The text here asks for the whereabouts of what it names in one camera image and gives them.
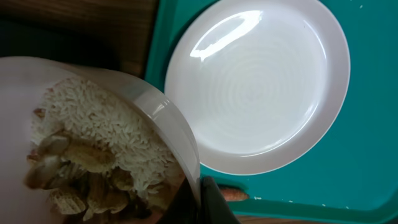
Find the pink bowl with food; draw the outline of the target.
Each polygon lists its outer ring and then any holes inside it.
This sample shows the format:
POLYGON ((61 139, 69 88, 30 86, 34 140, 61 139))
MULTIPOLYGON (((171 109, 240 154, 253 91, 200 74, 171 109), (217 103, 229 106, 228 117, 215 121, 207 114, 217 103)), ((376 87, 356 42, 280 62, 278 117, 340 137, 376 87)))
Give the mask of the pink bowl with food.
POLYGON ((33 57, 1 59, 1 223, 62 223, 45 192, 22 184, 29 165, 31 113, 46 89, 81 76, 117 95, 135 109, 173 152, 200 204, 200 161, 187 121, 156 87, 126 73, 33 57))

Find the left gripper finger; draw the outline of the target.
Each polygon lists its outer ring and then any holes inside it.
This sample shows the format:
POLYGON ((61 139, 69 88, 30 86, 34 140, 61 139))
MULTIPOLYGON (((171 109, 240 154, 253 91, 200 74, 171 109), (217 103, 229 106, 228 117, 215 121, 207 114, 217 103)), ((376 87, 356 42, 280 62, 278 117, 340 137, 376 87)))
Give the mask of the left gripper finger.
POLYGON ((200 200, 184 180, 158 224, 240 224, 212 177, 201 179, 200 200))

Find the orange carrot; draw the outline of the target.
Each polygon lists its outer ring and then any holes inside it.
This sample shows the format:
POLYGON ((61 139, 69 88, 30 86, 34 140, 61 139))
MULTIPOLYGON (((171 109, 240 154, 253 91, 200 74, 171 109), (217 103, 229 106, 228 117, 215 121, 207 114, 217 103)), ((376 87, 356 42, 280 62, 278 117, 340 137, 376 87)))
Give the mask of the orange carrot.
POLYGON ((249 199, 249 195, 241 189, 220 186, 220 192, 227 202, 240 202, 249 199))

